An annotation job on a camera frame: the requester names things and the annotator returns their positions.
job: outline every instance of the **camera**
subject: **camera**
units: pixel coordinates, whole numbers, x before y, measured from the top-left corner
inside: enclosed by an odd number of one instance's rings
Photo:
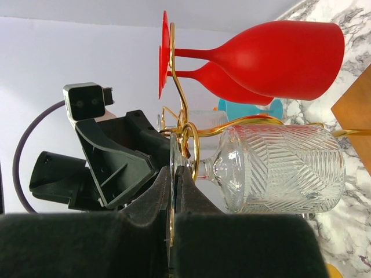
[[[112,88],[103,88],[93,82],[63,87],[67,115],[73,122],[104,116],[106,105],[113,104]]]

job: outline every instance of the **marble countertop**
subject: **marble countertop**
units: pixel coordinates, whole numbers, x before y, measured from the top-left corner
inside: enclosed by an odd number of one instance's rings
[[[333,22],[345,36],[341,71],[330,89],[315,101],[284,100],[287,125],[322,122],[341,129],[331,107],[371,64],[370,0],[305,0],[280,20]],[[371,277],[371,177],[350,142],[343,138],[345,192],[338,205],[314,218],[325,261],[348,277]]]

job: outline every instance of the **wine glass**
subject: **wine glass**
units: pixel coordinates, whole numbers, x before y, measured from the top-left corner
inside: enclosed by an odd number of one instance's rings
[[[212,61],[257,94],[314,100],[335,80],[344,47],[336,24],[273,21],[247,29],[218,48],[175,49],[174,54]]]
[[[172,134],[172,172],[193,164]],[[320,213],[340,200],[345,164],[339,144],[320,126],[237,125],[200,161],[198,179],[217,185],[233,213]]]
[[[238,118],[258,115],[258,114],[268,114],[269,116],[275,117],[279,120],[283,116],[283,105],[280,99],[276,98],[269,106],[269,109],[264,110],[250,104],[240,104],[233,103],[226,100],[219,100],[218,104],[219,111],[225,111],[227,113],[229,120],[235,120]]]
[[[176,71],[176,75],[195,79],[215,96],[235,103],[266,106],[273,100],[273,97],[262,96],[245,89],[213,62],[208,62],[195,71]]]
[[[189,121],[196,125],[197,129],[211,129],[216,126],[228,123],[228,117],[225,111],[199,111],[191,110]],[[172,129],[177,127],[177,118],[172,117],[166,122],[161,115],[157,115],[157,130]],[[216,149],[219,143],[220,136],[204,137],[200,139],[201,149]],[[194,144],[191,140],[189,148],[193,149]]]

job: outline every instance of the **gold wire rack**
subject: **gold wire rack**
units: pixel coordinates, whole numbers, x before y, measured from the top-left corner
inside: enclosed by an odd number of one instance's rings
[[[170,136],[172,133],[177,134],[177,140],[180,144],[181,154],[188,157],[188,140],[190,137],[194,140],[194,162],[192,163],[192,178],[196,181],[198,176],[199,162],[200,162],[200,137],[216,136],[223,132],[226,128],[233,125],[284,125],[283,122],[277,118],[264,115],[246,116],[236,120],[232,120],[224,125],[216,126],[211,129],[198,130],[194,123],[189,122],[189,108],[188,102],[181,88],[179,79],[176,75],[175,69],[175,24],[170,23],[170,59],[168,66],[170,67],[171,76],[176,85],[178,94],[180,96],[180,112],[177,116],[168,107],[162,107],[160,133],[164,136]],[[167,128],[165,121],[165,111],[168,111],[176,120],[177,126],[174,128]],[[307,125],[320,125],[325,128],[323,123],[308,123]],[[356,130],[336,130],[332,132],[335,138],[345,136],[371,136],[371,130],[356,129]],[[172,202],[172,209],[170,213],[170,246],[173,245],[173,224],[174,224],[174,204]]]

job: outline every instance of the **wall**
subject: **wall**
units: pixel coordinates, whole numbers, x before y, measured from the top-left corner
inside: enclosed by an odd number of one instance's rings
[[[299,0],[1,0],[0,16],[159,27],[162,11],[180,28],[241,32],[279,17]]]
[[[159,28],[0,18],[0,34],[0,160],[6,212],[24,211],[12,186],[11,166],[17,142],[38,114],[62,100],[64,85],[96,82],[112,86],[113,113],[124,116],[126,111],[142,109],[153,125],[162,105],[179,109],[171,81],[158,100]],[[181,29],[176,35],[178,46],[205,49],[233,36]],[[203,63],[178,58],[177,69],[193,70]],[[196,81],[181,82],[191,109],[212,109],[217,105],[217,98]],[[26,197],[37,211],[66,211],[66,205],[37,200],[28,191],[32,168],[44,150],[83,157],[63,108],[34,131],[22,155],[20,170]]]

